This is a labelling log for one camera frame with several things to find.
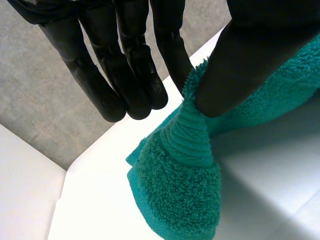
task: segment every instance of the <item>folded towel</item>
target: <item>folded towel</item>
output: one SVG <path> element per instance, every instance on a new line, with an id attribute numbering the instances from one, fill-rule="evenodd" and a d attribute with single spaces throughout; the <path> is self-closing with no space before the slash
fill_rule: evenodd
<path id="1" fill-rule="evenodd" d="M 216 118 L 195 105 L 207 61 L 194 69 L 184 101 L 128 156 L 135 202 L 165 240 L 211 240 L 220 219 L 220 170 L 210 138 L 263 124 L 305 103 L 320 88 L 320 36 L 302 48 L 243 104 Z"/>

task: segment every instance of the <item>white surface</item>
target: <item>white surface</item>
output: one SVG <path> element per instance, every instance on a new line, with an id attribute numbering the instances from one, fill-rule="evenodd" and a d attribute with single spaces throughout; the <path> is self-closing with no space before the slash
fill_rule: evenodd
<path id="1" fill-rule="evenodd" d="M 217 39 L 191 57 L 194 65 L 212 52 Z M 165 109 L 142 121 L 126 117 L 71 165 L 49 240 L 161 239 L 136 206 L 125 159 L 181 103 L 170 78 L 164 85 L 169 94 Z M 223 174 L 216 240 L 296 240 L 288 238 L 293 230 L 300 233 L 299 240 L 320 240 L 319 112 L 319 102 L 313 101 L 272 124 L 214 140 Z"/>
<path id="2" fill-rule="evenodd" d="M 0 125 L 0 240 L 46 240 L 65 175 Z"/>

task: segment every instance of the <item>black finger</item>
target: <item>black finger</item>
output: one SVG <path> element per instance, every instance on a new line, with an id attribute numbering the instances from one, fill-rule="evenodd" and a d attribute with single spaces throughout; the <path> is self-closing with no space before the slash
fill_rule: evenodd
<path id="1" fill-rule="evenodd" d="M 126 105 L 128 114 L 136 120 L 151 112 L 151 101 L 131 70 L 118 43 L 115 7 L 104 2 L 80 14 L 94 52 L 108 80 Z"/>
<path id="2" fill-rule="evenodd" d="M 122 48 L 139 84 L 152 102 L 152 108 L 162 109 L 168 103 L 167 91 L 157 73 L 146 44 L 148 0 L 115 0 Z"/>
<path id="3" fill-rule="evenodd" d="M 40 28 L 103 118 L 109 122 L 120 121 L 126 115 L 125 106 L 94 65 L 78 18 L 64 18 Z"/>
<path id="4" fill-rule="evenodd" d="M 199 84 L 198 108 L 208 117 L 235 108 L 319 33 L 318 23 L 249 29 L 235 27 L 231 21 L 222 31 Z"/>
<path id="5" fill-rule="evenodd" d="M 157 46 L 173 82 L 182 93 L 185 81 L 193 68 L 184 40 L 180 36 L 185 0 L 150 0 L 150 2 Z"/>

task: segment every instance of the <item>concrete surface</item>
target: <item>concrete surface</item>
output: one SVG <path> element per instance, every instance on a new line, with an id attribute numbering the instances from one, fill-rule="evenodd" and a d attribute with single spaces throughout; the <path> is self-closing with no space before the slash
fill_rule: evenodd
<path id="1" fill-rule="evenodd" d="M 112 124 L 99 115 L 38 26 L 25 22 L 5 0 L 0 13 L 0 124 L 68 169 Z M 181 35 L 188 54 L 230 19 L 226 0 L 187 0 Z M 150 14 L 146 38 L 165 79 L 152 26 Z M 85 42 L 94 56 L 87 37 Z"/>

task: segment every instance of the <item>robotic hand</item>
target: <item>robotic hand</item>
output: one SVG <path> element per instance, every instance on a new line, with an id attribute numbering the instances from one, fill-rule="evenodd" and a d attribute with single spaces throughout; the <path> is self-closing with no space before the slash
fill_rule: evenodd
<path id="1" fill-rule="evenodd" d="M 40 27 L 102 116 L 146 118 L 168 100 L 144 37 L 148 0 L 8 0 Z M 154 33 L 182 92 L 192 65 L 180 37 L 185 0 L 150 0 Z M 218 117 L 245 101 L 320 33 L 319 0 L 227 0 L 232 20 L 222 31 L 196 94 L 200 111 Z M 83 41 L 79 20 L 115 91 Z M 124 54 L 118 44 L 117 25 Z"/>
<path id="2" fill-rule="evenodd" d="M 105 120 L 120 121 L 126 112 L 141 120 L 151 109 L 162 109 L 167 104 L 167 92 L 146 44 L 148 0 L 8 1 L 28 22 L 39 24 Z M 185 0 L 150 3 L 158 48 L 171 77 L 182 90 L 193 68 L 179 33 Z M 94 65 L 79 21 L 114 90 Z"/>

